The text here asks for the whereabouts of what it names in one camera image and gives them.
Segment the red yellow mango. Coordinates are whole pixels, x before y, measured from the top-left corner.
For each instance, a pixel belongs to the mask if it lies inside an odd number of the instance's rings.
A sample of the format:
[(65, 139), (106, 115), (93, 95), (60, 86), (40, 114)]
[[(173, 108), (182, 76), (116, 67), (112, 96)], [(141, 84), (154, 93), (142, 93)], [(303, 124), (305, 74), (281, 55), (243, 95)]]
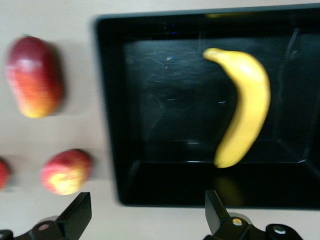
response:
[(59, 108), (64, 83), (58, 55), (48, 42), (34, 36), (19, 38), (8, 51), (4, 69), (24, 116), (43, 118)]

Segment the red pomegranate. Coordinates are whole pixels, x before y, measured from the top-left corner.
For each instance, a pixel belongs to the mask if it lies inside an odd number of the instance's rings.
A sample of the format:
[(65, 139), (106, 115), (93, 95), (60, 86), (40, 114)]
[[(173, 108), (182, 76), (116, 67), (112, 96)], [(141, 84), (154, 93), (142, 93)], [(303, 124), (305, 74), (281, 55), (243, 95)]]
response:
[(3, 190), (7, 183), (9, 182), (9, 178), (11, 175), (11, 171), (7, 163), (0, 158), (0, 191)]

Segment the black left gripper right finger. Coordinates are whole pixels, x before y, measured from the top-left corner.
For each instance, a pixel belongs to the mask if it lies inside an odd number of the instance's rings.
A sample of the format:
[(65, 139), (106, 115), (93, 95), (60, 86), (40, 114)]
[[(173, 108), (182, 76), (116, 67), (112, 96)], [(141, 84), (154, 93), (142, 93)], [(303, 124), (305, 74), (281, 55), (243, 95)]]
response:
[(229, 213), (215, 190), (205, 192), (206, 240), (255, 240), (255, 228), (243, 214)]

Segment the yellow banana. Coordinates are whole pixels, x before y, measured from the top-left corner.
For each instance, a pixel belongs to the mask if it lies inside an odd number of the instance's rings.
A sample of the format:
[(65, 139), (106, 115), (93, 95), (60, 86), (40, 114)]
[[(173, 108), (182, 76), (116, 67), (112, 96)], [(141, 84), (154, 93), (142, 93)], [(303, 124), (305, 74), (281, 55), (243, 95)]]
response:
[(213, 158), (217, 168), (229, 168), (244, 158), (262, 130), (271, 104), (270, 80), (249, 53), (208, 48), (202, 56), (224, 70), (237, 92), (234, 115)]

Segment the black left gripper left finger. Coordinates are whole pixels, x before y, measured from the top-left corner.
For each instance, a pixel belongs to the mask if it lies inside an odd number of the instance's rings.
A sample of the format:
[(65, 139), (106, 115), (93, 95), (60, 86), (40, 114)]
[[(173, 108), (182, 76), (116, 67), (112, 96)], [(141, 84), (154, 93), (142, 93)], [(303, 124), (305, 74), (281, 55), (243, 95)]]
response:
[(14, 240), (80, 240), (91, 218), (91, 194), (81, 192), (56, 220), (42, 221)]

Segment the black plastic tray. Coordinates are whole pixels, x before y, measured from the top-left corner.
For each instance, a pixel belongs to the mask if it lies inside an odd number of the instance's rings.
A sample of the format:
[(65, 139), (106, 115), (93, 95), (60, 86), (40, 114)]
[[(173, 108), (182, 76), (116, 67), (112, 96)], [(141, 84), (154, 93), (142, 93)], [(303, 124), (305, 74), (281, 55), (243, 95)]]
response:
[[(129, 13), (94, 23), (119, 201), (320, 209), (320, 3)], [(264, 126), (233, 167), (213, 164), (236, 106), (207, 48), (242, 51), (266, 69)]]

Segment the red yellow apple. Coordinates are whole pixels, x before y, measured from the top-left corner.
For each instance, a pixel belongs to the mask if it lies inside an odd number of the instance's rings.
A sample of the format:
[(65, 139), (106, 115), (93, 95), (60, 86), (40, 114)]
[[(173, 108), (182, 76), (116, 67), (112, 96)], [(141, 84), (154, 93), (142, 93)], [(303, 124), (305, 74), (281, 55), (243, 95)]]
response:
[(53, 156), (40, 171), (44, 188), (57, 195), (78, 192), (90, 178), (93, 169), (91, 156), (81, 149), (69, 149)]

